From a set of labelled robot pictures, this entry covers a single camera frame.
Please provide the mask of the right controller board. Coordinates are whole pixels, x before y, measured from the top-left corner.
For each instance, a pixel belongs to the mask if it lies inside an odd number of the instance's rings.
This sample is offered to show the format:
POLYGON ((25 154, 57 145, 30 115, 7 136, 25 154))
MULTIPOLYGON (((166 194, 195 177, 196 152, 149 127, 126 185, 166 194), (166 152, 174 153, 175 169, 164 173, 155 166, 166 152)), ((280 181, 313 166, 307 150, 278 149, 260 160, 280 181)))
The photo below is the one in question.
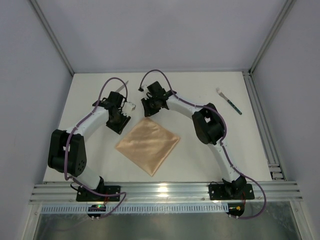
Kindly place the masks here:
POLYGON ((227 215, 229 217, 239 218, 245 212, 245 206, 243 204, 229 204, 227 208, 227 215))

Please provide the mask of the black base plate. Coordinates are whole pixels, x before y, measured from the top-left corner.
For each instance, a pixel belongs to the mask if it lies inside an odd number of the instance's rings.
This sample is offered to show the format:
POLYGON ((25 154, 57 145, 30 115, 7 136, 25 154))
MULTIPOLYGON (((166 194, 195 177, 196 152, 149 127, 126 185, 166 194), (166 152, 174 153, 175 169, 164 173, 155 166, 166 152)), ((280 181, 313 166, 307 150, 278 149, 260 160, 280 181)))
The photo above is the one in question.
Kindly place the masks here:
POLYGON ((208 194, 210 200, 254 200, 255 194, 251 184, 246 184, 243 190, 240 190, 234 196, 230 196, 226 190, 225 185, 221 183, 211 182, 208 185, 208 194))
POLYGON ((99 193, 103 196, 93 194, 92 192, 86 190, 83 187, 78 187, 77 189, 77 202, 119 202, 121 186, 120 185, 105 185, 99 193))

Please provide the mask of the left rear aluminium post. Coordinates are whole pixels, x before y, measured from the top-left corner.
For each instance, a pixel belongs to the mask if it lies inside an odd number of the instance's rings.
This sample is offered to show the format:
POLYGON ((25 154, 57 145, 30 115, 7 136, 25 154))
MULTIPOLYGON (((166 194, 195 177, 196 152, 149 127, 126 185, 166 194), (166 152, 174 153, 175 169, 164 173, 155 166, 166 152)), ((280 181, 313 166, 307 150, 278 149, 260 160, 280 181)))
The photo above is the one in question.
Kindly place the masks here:
POLYGON ((49 40, 54 45, 54 48, 56 49, 59 57, 61 58, 62 62, 64 63, 65 67, 67 68, 70 75, 73 77, 75 74, 75 71, 73 70, 72 65, 70 64, 70 61, 67 58, 67 55, 65 54, 65 51, 63 50, 56 34, 54 33, 49 21, 47 20, 41 6, 39 5, 37 0, 29 0, 28 1, 32 7, 32 9, 35 12, 35 15, 39 19, 41 25, 43 26, 49 40))

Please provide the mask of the aluminium frame rail right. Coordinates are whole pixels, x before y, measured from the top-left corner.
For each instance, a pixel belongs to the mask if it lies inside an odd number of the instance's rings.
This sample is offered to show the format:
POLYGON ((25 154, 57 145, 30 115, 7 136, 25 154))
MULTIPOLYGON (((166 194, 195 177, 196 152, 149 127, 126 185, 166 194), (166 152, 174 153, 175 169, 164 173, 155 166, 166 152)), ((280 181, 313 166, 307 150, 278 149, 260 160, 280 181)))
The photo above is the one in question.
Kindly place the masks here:
POLYGON ((286 181, 287 179, 281 164, 280 154, 278 153, 276 143, 273 139, 271 129, 267 122, 254 79, 249 71, 243 71, 242 76, 257 124, 271 178, 273 181, 286 181))

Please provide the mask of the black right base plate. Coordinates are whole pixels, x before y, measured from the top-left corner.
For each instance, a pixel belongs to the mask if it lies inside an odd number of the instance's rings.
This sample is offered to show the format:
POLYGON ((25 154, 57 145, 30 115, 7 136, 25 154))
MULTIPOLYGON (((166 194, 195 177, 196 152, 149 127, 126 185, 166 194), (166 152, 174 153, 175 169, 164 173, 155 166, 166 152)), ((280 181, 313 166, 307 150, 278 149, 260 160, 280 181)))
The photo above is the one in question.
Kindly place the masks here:
POLYGON ((226 190, 225 185, 221 183, 211 182, 208 185, 208 194, 210 200, 254 200, 255 194, 251 184, 246 184, 243 190, 240 190, 234 196, 230 196, 226 190))

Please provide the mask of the left controller board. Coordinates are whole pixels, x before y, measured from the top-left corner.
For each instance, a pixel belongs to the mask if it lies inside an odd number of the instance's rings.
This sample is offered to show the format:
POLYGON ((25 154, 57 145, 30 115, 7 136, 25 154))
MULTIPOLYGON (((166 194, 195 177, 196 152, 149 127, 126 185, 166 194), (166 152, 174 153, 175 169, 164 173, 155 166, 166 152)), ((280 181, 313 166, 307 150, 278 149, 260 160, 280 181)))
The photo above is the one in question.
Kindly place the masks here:
POLYGON ((106 209, 104 204, 94 204, 89 206, 86 212, 91 220, 98 220, 107 213, 106 209))

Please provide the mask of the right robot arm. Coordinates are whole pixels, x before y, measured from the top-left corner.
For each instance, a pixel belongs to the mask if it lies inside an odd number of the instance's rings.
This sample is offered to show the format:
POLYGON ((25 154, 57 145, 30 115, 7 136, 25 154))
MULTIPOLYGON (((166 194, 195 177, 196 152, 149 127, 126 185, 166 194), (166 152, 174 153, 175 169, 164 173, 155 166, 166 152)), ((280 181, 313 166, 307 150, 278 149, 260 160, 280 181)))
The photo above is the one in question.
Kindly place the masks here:
POLYGON ((211 103, 197 105, 187 102, 178 97, 175 91, 166 91, 158 81, 150 85, 141 84, 138 90, 145 94, 141 99, 145 117, 151 117, 161 109, 166 109, 192 120, 197 138, 209 147, 218 163, 225 194, 230 199, 239 197, 247 181, 228 155, 224 142, 227 127, 216 107, 211 103))

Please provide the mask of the beige cloth napkin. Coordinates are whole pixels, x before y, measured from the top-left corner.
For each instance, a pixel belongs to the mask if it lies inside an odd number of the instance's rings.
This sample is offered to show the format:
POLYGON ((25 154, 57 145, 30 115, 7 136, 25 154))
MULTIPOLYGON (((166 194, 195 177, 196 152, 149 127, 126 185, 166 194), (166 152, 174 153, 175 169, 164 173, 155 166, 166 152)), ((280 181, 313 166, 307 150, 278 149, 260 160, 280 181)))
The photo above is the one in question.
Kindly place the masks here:
POLYGON ((130 130, 115 149, 153 177, 180 137, 148 117, 130 130))

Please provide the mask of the aluminium post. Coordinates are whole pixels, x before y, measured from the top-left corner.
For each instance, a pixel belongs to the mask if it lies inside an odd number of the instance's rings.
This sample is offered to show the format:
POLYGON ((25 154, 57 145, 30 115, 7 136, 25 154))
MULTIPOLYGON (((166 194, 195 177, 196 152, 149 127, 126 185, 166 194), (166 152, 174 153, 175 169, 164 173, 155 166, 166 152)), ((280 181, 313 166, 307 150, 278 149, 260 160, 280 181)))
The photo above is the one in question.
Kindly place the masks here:
POLYGON ((28 1, 32 7, 32 9, 35 12, 35 15, 39 19, 41 25, 43 26, 49 40, 54 45, 54 48, 56 49, 59 57, 61 58, 62 62, 64 63, 65 67, 67 68, 70 75, 73 77, 75 74, 75 71, 73 70, 72 65, 70 64, 70 61, 67 58, 67 55, 65 54, 65 51, 63 50, 56 34, 54 33, 49 21, 47 20, 41 6, 39 5, 37 0, 29 0, 28 1))
POLYGON ((295 5, 296 0, 286 0, 281 7, 279 13, 277 14, 266 38, 264 39, 256 57, 253 60, 253 63, 248 70, 249 74, 252 75, 256 68, 258 67, 259 63, 263 59, 264 55, 267 53, 267 50, 273 43, 274 39, 276 38, 278 32, 280 31, 282 25, 284 24, 286 18, 288 17, 289 13, 291 12, 293 6, 295 5))

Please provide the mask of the right rear aluminium post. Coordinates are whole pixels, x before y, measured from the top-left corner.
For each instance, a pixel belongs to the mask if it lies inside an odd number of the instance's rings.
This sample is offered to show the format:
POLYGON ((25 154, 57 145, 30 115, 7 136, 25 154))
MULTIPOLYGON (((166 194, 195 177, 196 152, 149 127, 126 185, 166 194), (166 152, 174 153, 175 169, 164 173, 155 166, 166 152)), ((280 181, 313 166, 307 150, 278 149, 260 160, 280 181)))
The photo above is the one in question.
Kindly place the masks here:
POLYGON ((266 38, 264 39, 256 57, 253 60, 253 63, 248 70, 249 74, 252 75, 256 68, 258 67, 259 63, 263 59, 264 55, 267 53, 267 50, 273 43, 274 39, 276 38, 278 32, 280 31, 282 25, 284 24, 286 18, 288 17, 289 13, 291 12, 293 6, 295 5, 296 0, 286 0, 281 7, 279 13, 277 14, 266 38))

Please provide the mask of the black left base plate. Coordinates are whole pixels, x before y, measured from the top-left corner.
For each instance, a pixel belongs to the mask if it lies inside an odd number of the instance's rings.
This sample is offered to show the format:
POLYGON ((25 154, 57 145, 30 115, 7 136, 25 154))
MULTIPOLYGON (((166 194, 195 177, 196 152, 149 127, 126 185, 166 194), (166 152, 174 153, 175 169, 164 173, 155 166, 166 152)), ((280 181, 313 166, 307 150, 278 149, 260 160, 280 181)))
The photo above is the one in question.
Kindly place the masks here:
POLYGON ((119 202, 121 186, 120 185, 105 185, 99 193, 103 196, 93 194, 92 192, 86 190, 83 187, 78 187, 77 189, 77 202, 119 202))

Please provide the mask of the controller board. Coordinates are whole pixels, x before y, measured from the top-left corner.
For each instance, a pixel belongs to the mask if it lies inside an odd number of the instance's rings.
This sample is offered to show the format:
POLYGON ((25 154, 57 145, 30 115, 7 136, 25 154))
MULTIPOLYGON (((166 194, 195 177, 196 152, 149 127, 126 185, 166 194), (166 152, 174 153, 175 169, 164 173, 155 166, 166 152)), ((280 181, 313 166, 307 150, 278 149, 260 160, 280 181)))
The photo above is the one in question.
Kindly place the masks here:
POLYGON ((94 204, 89 206, 86 212, 91 220, 98 220, 107 213, 106 209, 104 204, 94 204))
POLYGON ((227 215, 229 217, 239 218, 245 212, 245 206, 243 204, 229 204, 227 208, 227 215))

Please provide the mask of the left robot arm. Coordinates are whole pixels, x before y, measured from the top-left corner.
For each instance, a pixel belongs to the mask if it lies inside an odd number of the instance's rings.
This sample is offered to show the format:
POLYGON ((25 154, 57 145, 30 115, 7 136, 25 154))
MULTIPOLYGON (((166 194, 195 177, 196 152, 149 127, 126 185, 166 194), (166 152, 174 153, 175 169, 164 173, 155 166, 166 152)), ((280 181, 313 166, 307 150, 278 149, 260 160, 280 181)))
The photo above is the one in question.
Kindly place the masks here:
POLYGON ((48 167, 63 173, 83 189, 104 196, 104 180, 87 166, 86 140, 101 126, 118 135, 131 119, 136 105, 118 92, 110 92, 107 98, 98 99, 91 111, 77 124, 65 130, 56 129, 51 134, 48 167))

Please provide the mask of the front aluminium rail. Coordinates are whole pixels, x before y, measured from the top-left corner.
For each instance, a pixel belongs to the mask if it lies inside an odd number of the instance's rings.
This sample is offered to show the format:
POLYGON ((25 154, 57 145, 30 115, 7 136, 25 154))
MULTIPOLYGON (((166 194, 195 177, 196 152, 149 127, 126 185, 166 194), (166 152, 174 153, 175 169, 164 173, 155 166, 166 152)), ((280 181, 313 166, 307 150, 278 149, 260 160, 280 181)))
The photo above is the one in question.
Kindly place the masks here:
MULTIPOLYGON (((263 181, 268 202, 302 201, 303 196, 294 181, 263 181)), ((125 203, 209 203, 208 182, 108 182, 126 192, 125 203)), ((46 182, 34 186, 30 204, 74 203, 76 191, 69 182, 46 182)))

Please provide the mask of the green handled knife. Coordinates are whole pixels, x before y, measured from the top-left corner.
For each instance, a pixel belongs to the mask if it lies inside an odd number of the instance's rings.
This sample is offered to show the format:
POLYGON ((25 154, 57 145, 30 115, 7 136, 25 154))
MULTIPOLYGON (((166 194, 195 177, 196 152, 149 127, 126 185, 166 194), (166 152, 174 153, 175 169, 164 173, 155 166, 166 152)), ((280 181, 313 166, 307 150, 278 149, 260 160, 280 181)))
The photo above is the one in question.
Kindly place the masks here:
POLYGON ((123 83, 122 86, 120 86, 120 87, 116 90, 116 92, 119 93, 122 89, 125 89, 125 88, 127 87, 128 83, 129 83, 128 81, 126 81, 125 83, 123 83))

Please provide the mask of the green handled fork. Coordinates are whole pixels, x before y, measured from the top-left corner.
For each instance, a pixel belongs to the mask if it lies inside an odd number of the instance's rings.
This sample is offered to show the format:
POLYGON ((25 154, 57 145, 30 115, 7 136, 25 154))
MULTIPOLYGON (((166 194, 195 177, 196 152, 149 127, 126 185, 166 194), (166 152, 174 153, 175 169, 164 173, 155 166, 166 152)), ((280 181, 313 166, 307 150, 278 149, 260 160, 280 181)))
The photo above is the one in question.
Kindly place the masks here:
POLYGON ((224 93, 220 90, 220 88, 216 88, 217 94, 222 97, 239 115, 242 115, 243 113, 241 110, 229 99, 227 98, 224 93))

